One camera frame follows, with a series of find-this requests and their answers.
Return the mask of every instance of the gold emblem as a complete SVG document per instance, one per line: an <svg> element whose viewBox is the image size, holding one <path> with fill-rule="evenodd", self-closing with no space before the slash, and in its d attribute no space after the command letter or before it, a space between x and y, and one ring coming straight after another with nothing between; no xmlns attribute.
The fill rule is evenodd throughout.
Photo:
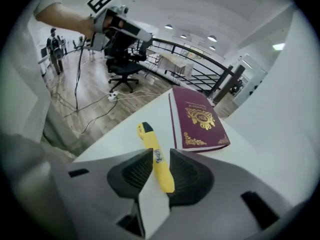
<svg viewBox="0 0 320 240"><path fill-rule="evenodd" d="M200 139L191 139L191 137L189 137L188 133L185 132L184 134L184 138L185 138L185 144L187 145L197 145L197 146L202 146L202 145L207 145L207 143L203 142Z"/></svg>
<svg viewBox="0 0 320 240"><path fill-rule="evenodd" d="M224 138L222 138L218 141L218 144L228 144L228 143L229 143L229 139L228 139L227 135L224 135Z"/></svg>
<svg viewBox="0 0 320 240"><path fill-rule="evenodd" d="M206 130L211 129L211 125L215 127L215 120L210 112L187 107L186 113L188 115L188 118L192 119L194 125L199 122L201 128L204 128Z"/></svg>

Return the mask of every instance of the black metal railing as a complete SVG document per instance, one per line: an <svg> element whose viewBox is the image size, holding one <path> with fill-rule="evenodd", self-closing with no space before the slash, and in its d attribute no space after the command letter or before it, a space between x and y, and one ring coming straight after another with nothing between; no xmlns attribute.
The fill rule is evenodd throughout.
<svg viewBox="0 0 320 240"><path fill-rule="evenodd" d="M138 51L141 44L141 41L137 41L131 46L131 51ZM182 72L176 72L175 70L170 71L166 70L166 68L163 68L163 70L165 70L164 73L168 74L168 71L170 71L169 74L171 74L173 77L174 80L172 82L174 84L180 84L181 82L184 82L185 84L193 85L197 91L204 93L206 96L210 96L213 92L221 90L220 85L226 79L226 77L228 75L234 75L231 70L232 67L227 68L214 59L183 45L154 38L150 47L168 51L171 54L175 54L191 61L193 64L193 70L190 79L187 79ZM147 62L150 64L148 69L151 70L154 67L157 67L161 62L160 60L161 56L157 53L148 55Z"/></svg>

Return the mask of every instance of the ceiling light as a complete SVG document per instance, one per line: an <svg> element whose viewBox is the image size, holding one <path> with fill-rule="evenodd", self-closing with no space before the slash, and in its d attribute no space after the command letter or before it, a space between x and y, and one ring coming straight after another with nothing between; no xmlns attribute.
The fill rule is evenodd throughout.
<svg viewBox="0 0 320 240"><path fill-rule="evenodd" d="M168 29L168 30L172 30L172 29L173 29L172 25L170 25L170 24L165 25L164 27L165 27L166 29Z"/></svg>
<svg viewBox="0 0 320 240"><path fill-rule="evenodd" d="M275 45L272 45L273 49L275 49L276 51L281 51L284 47L285 47L285 43L278 43Z"/></svg>
<svg viewBox="0 0 320 240"><path fill-rule="evenodd" d="M250 66L245 60L242 60L245 64L249 66L250 69L252 69L252 66Z"/></svg>
<svg viewBox="0 0 320 240"><path fill-rule="evenodd" d="M217 39L216 39L216 37L215 37L214 35L209 35L209 36L208 36L208 39L211 40L211 41L213 41L213 42L216 42L216 41L217 41Z"/></svg>

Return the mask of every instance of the yellow highlighter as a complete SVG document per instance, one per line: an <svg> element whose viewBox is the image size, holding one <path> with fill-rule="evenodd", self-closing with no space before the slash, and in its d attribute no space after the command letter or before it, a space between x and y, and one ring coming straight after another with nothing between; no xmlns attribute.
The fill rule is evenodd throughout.
<svg viewBox="0 0 320 240"><path fill-rule="evenodd" d="M141 122L137 126L137 132L143 140L144 146L147 149L153 149L153 169L162 191L173 193L175 191L174 178L163 156L154 130L147 122Z"/></svg>

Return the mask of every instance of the person's hand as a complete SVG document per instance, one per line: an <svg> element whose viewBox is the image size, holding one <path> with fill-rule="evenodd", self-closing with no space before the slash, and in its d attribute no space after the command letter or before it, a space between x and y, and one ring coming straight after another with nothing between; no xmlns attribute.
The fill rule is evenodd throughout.
<svg viewBox="0 0 320 240"><path fill-rule="evenodd" d="M110 26L111 22L113 20L112 16L108 16L103 23L103 29L108 29L108 27ZM124 21L120 21L118 24L119 28L122 28L124 26ZM86 38L91 39L94 32L95 32L95 28L94 28L94 18L92 17L88 17L86 18L81 26L81 32L82 34L85 35Z"/></svg>

